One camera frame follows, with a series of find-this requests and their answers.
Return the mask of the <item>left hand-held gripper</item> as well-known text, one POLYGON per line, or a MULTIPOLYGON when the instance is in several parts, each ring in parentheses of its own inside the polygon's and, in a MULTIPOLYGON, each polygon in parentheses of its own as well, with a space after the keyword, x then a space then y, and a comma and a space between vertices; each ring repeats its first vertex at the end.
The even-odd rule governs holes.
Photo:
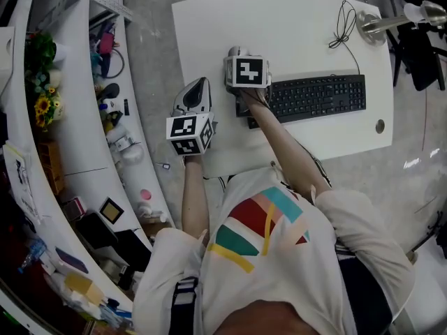
POLYGON ((203 155, 216 125, 210 82, 200 77, 176 96, 171 116, 166 119, 166 140, 178 156, 203 155))

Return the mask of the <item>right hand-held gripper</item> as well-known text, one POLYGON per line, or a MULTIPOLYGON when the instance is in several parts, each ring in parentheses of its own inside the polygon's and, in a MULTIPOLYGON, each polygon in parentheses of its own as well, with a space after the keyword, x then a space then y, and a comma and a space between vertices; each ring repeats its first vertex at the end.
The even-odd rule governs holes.
POLYGON ((226 91, 235 96, 240 89, 267 89, 272 84, 269 61, 262 55, 229 56, 223 67, 226 91))

